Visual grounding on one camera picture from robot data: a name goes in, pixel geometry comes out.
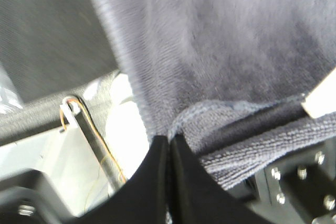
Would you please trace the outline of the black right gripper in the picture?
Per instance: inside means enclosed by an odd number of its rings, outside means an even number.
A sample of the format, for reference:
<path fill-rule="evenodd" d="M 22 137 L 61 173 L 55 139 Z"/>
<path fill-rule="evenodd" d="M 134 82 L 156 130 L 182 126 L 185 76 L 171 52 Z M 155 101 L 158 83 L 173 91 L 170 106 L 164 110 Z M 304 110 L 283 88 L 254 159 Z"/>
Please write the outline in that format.
<path fill-rule="evenodd" d="M 291 152 L 254 179 L 246 206 L 271 223 L 335 223 L 335 140 Z"/>

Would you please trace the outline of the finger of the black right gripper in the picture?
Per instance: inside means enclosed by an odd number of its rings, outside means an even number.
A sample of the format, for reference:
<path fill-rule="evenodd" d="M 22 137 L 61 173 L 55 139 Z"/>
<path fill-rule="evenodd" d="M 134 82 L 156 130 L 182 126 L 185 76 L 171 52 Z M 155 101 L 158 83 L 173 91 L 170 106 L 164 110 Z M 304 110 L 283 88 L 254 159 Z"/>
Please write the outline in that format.
<path fill-rule="evenodd" d="M 301 104 L 313 119 L 335 112 L 335 69 L 333 69 Z"/>

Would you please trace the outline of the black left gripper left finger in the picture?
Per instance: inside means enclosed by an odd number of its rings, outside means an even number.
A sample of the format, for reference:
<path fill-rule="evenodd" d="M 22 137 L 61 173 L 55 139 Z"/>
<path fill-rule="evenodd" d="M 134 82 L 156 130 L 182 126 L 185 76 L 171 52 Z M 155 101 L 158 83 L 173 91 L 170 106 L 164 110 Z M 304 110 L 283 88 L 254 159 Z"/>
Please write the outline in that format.
<path fill-rule="evenodd" d="M 139 168 L 107 201 L 84 214 L 79 223 L 166 223 L 165 136 L 155 136 Z"/>

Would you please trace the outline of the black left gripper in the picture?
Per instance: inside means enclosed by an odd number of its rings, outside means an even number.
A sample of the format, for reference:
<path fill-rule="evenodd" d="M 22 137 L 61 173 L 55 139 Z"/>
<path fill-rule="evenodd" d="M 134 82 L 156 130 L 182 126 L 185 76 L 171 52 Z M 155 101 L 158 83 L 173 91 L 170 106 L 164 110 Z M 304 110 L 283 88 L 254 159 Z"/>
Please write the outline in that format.
<path fill-rule="evenodd" d="M 1 223 L 74 223 L 44 173 L 27 169 L 1 179 Z"/>

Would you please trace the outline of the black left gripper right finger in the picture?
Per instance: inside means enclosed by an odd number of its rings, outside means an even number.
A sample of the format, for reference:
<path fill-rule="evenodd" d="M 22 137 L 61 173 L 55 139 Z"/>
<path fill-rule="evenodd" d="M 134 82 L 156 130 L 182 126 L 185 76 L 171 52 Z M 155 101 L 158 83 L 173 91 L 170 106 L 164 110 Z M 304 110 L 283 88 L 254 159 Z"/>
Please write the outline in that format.
<path fill-rule="evenodd" d="M 173 223 L 265 223 L 206 172 L 184 136 L 170 143 Z"/>

